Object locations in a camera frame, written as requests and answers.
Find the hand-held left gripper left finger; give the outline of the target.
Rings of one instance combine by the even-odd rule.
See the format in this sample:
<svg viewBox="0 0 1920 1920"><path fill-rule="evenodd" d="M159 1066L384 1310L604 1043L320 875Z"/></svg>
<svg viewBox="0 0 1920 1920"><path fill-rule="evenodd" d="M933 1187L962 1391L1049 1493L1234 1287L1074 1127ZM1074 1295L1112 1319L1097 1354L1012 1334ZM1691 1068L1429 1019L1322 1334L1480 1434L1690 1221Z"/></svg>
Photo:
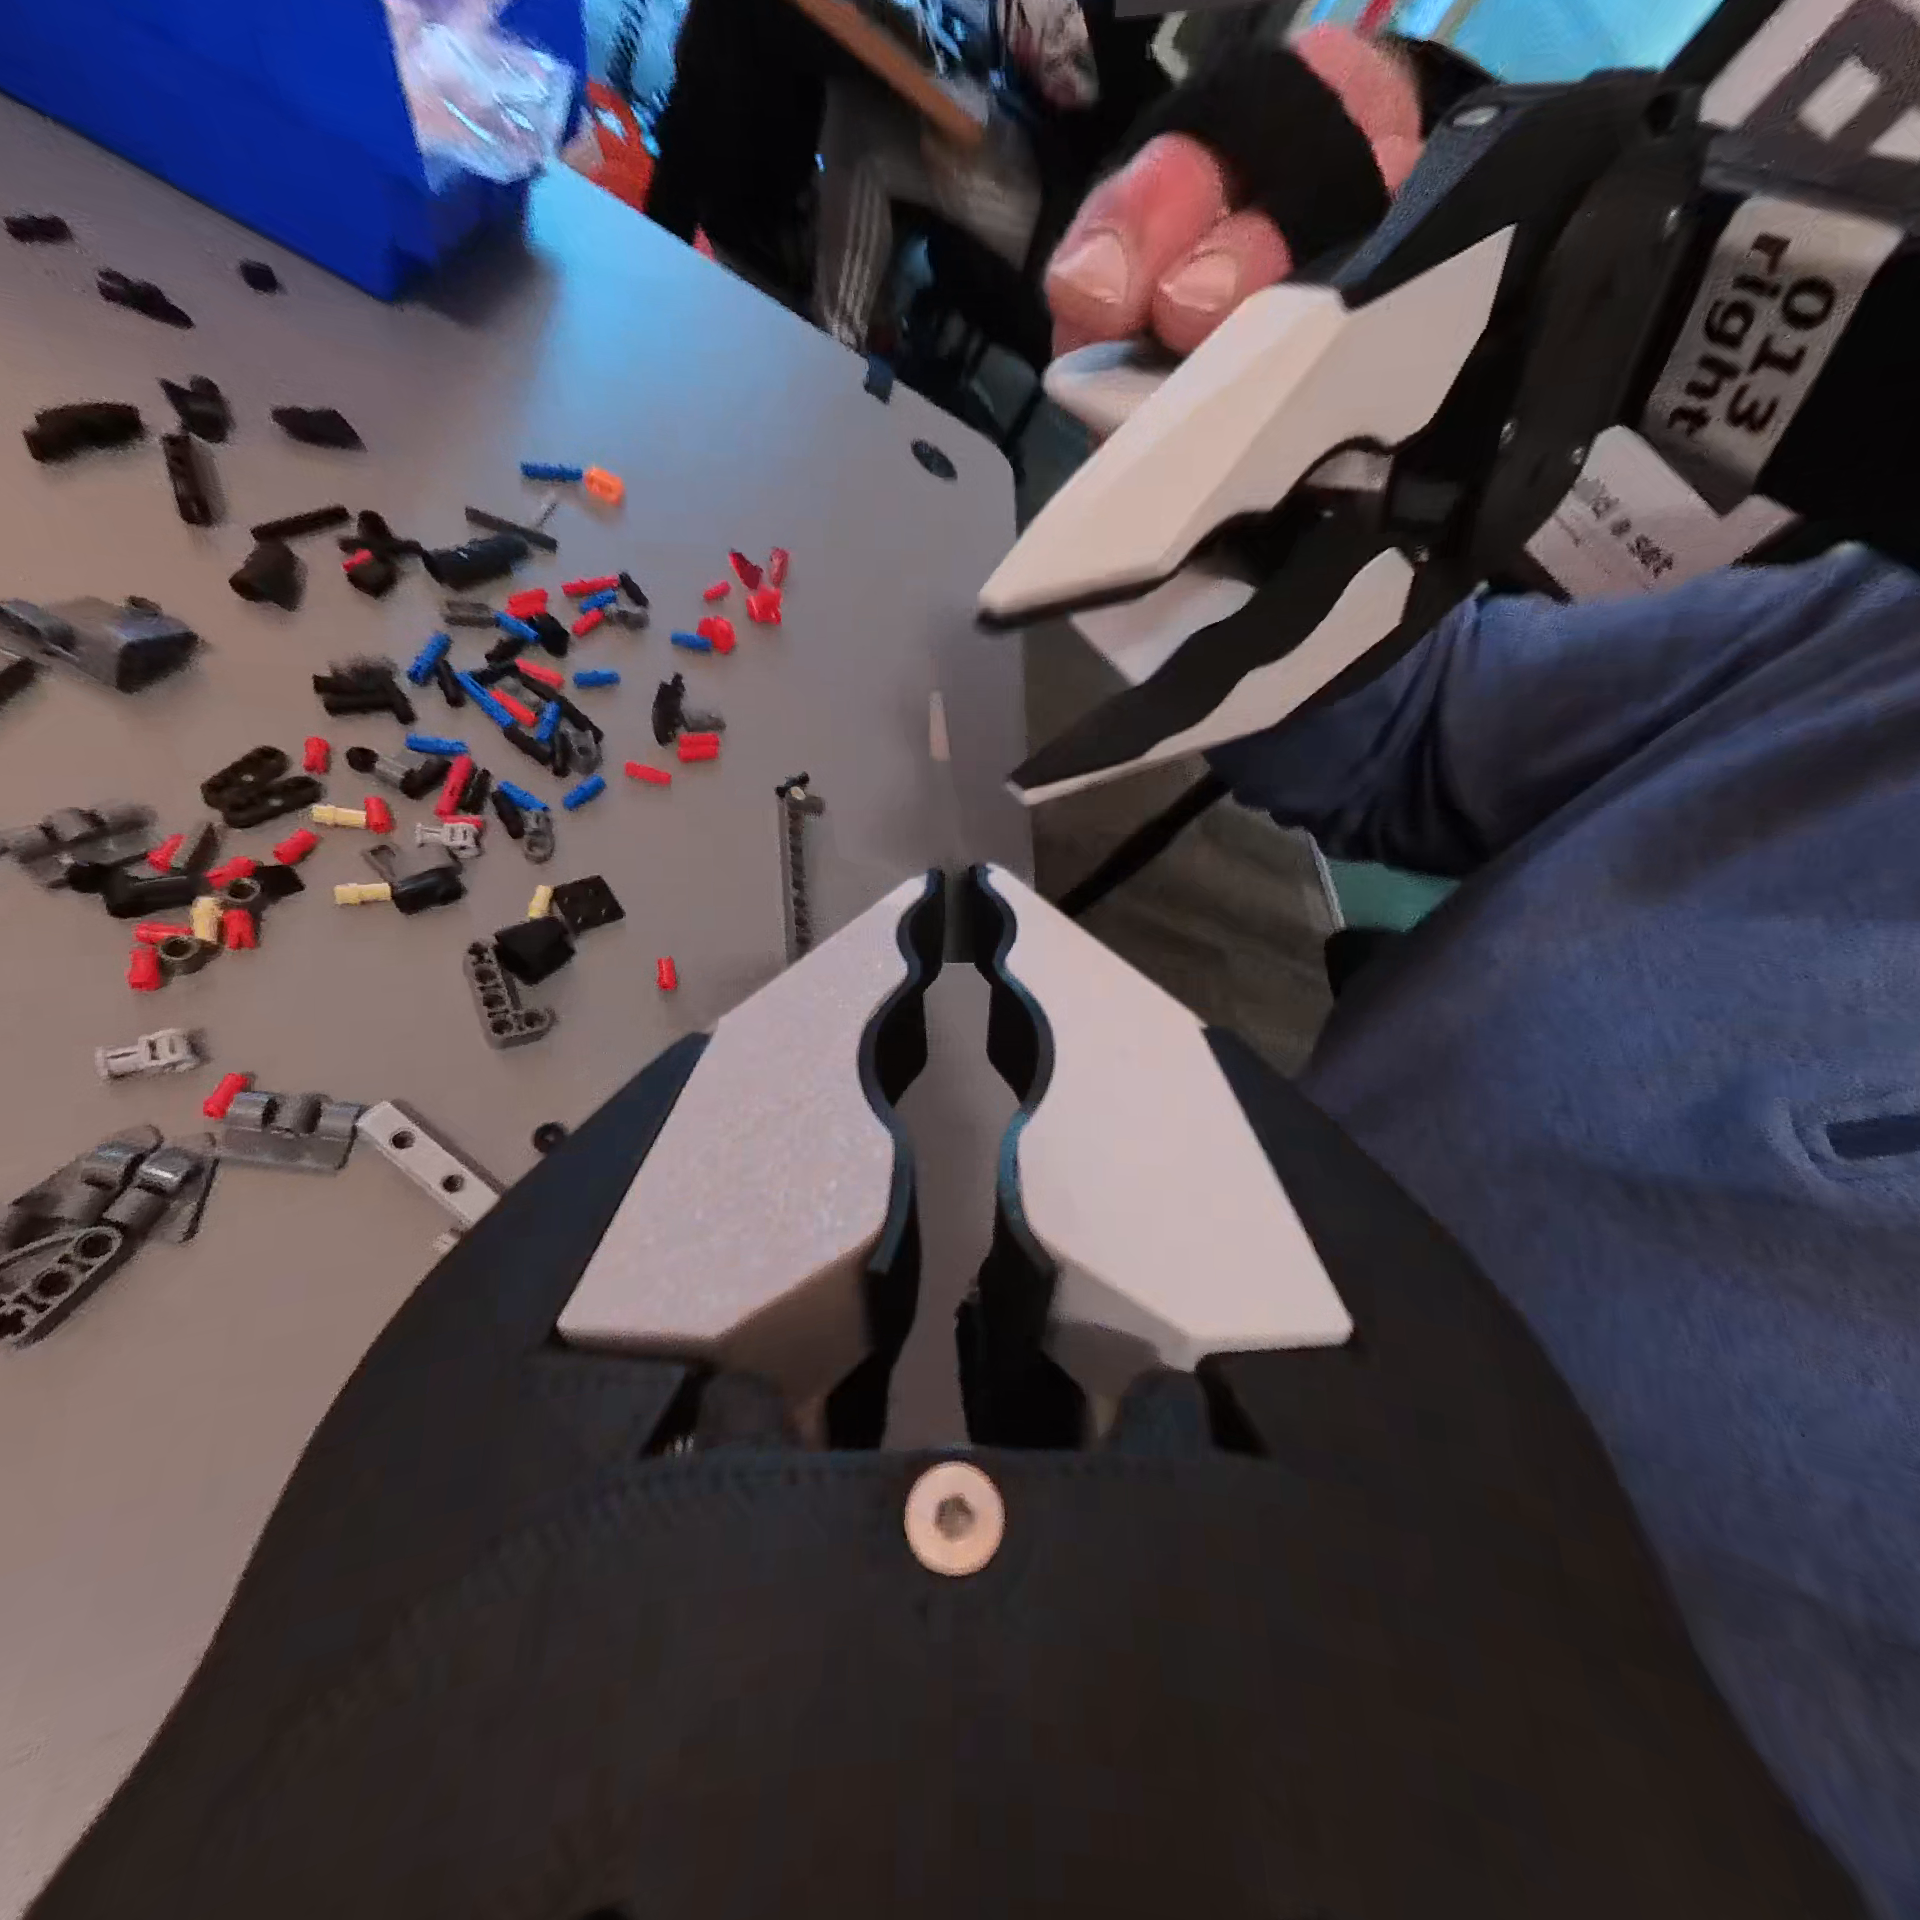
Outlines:
<svg viewBox="0 0 1920 1920"><path fill-rule="evenodd" d="M899 1099L945 923L930 869L719 1020L562 1305L566 1345L762 1381L829 1443L884 1437L922 1265Z"/></svg>

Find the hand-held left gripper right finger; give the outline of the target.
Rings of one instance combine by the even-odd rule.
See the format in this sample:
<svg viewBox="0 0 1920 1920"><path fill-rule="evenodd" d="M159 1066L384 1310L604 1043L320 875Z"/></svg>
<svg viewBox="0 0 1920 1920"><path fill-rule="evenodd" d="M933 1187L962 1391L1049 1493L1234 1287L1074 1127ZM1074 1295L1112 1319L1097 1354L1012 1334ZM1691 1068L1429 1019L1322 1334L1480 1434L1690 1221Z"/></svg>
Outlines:
<svg viewBox="0 0 1920 1920"><path fill-rule="evenodd" d="M979 1443L1080 1443L1149 1374L1354 1336L1225 1035L1020 876L963 876L989 1062L1016 1108L963 1303Z"/></svg>

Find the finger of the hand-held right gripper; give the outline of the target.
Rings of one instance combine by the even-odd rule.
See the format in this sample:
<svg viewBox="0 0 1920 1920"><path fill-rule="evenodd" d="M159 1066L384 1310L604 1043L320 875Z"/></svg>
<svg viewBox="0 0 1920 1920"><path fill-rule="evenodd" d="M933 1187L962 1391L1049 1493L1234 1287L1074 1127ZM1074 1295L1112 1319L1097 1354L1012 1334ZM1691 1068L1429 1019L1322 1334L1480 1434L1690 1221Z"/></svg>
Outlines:
<svg viewBox="0 0 1920 1920"><path fill-rule="evenodd" d="M1119 689L1006 775L1053 804L1268 732L1399 636L1418 570L1367 532L1312 532L1268 581L1194 566L1138 599L1069 616Z"/></svg>
<svg viewBox="0 0 1920 1920"><path fill-rule="evenodd" d="M1250 298L1051 499L979 588L990 628L1164 583L1337 450L1423 431L1493 319L1513 227L1365 305L1284 282Z"/></svg>

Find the long grey lego beam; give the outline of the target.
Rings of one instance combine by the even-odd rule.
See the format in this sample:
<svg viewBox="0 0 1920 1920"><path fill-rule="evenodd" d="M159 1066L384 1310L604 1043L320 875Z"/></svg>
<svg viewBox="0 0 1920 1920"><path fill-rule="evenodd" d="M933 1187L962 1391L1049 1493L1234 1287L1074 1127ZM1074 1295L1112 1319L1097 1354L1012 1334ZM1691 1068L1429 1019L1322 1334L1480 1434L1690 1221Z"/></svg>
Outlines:
<svg viewBox="0 0 1920 1920"><path fill-rule="evenodd" d="M826 812L826 804L814 792L807 772L780 780L775 802L780 812L783 949L791 966L814 948L807 826Z"/></svg>

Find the pile of lego pieces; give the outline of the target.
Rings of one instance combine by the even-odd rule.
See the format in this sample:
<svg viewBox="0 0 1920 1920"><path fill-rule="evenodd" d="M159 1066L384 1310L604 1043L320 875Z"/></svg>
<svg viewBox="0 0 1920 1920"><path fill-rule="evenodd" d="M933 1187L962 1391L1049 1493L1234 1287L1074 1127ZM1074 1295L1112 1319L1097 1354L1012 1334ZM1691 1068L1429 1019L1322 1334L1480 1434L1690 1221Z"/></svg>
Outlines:
<svg viewBox="0 0 1920 1920"><path fill-rule="evenodd" d="M757 558L755 493L780 454L778 374L789 327L691 253L646 242L589 260L592 227L558 253L513 250L469 275L478 329L439 306L361 306L340 292L243 292L226 245L200 283L149 283L101 260L51 212L5 239L5 1407L125 1303L140 1262L181 1252L218 1164L220 1116L162 1099L149 1127L136 1085L187 1096L254 1088L292 1157L340 1157L360 1090L386 1077L386 1041L423 995L459 986L437 961L392 966L399 925L439 914L466 940L464 861L447 820L466 747L406 748L447 720L427 664L439 620L399 586L399 614L354 588L415 580L472 542L500 572L510 532L453 526L469 493L514 493L524 454L583 450L636 481L636 507L570 507L562 558L639 616L613 572L691 628L728 535ZM361 895L332 916L384 916L378 989L319 979L339 939L324 880Z"/></svg>

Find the person's right forearm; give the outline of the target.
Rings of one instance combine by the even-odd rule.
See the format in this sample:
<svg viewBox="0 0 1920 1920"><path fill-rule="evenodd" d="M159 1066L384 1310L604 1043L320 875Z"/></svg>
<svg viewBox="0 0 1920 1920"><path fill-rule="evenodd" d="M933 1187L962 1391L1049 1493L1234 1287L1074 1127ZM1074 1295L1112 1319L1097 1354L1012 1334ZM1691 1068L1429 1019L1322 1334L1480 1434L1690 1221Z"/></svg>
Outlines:
<svg viewBox="0 0 1920 1920"><path fill-rule="evenodd" d="M1844 548L1577 607L1482 598L1381 680L1212 748L1330 854L1452 880L1407 957L1513 972L1915 932L1912 567Z"/></svg>

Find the pale grey lego beam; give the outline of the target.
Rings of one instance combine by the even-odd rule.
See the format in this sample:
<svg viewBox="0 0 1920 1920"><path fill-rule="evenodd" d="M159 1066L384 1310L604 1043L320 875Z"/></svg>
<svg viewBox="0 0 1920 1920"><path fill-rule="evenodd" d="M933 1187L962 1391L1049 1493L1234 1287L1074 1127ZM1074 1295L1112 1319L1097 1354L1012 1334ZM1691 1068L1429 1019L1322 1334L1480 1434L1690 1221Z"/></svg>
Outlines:
<svg viewBox="0 0 1920 1920"><path fill-rule="evenodd" d="M501 1187L492 1176L400 1102L371 1102L358 1116L354 1133L423 1193L455 1234L473 1229L500 1203Z"/></svg>

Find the black metal bar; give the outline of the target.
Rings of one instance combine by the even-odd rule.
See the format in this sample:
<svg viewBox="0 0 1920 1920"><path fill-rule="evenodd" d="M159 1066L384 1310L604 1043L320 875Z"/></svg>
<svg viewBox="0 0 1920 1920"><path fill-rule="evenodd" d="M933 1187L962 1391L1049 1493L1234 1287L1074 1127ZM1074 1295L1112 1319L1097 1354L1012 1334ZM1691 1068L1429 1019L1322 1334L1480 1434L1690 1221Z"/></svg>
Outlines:
<svg viewBox="0 0 1920 1920"><path fill-rule="evenodd" d="M1111 899L1122 885L1156 863L1191 826L1230 794L1230 786L1212 772L1192 780L1187 789L1139 829L1128 832L1115 852L1092 868L1074 887L1058 897L1058 908L1080 921Z"/></svg>

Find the person's blue shirt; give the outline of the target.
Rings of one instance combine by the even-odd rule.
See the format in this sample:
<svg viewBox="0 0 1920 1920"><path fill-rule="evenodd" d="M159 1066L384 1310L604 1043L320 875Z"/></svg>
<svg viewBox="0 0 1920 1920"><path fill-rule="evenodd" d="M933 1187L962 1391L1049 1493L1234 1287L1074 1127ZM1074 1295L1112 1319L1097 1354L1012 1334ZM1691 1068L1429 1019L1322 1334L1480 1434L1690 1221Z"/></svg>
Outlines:
<svg viewBox="0 0 1920 1920"><path fill-rule="evenodd" d="M1535 831L1306 1081L1521 1310L1748 1736L1915 1916L1913 798Z"/></svg>

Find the clear plastic bags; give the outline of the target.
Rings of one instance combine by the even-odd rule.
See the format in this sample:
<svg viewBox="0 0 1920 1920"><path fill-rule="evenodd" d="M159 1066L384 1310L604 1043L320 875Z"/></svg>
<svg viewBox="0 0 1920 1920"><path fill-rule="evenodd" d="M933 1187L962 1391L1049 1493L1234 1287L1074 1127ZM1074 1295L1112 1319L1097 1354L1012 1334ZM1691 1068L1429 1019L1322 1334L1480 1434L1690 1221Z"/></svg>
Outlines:
<svg viewBox="0 0 1920 1920"><path fill-rule="evenodd" d="M386 3L395 80L430 188L521 185L562 152L581 72L501 3Z"/></svg>

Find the blue plastic bin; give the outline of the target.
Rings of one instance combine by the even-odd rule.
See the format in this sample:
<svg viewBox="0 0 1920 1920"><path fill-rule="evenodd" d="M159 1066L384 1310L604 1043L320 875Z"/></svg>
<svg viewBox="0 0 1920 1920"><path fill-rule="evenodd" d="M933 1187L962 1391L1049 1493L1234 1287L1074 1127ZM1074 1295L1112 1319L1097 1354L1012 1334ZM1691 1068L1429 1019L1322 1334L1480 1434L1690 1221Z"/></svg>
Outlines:
<svg viewBox="0 0 1920 1920"><path fill-rule="evenodd" d="M421 153L376 3L5 3L2 85L379 300L520 227L541 175Z"/></svg>

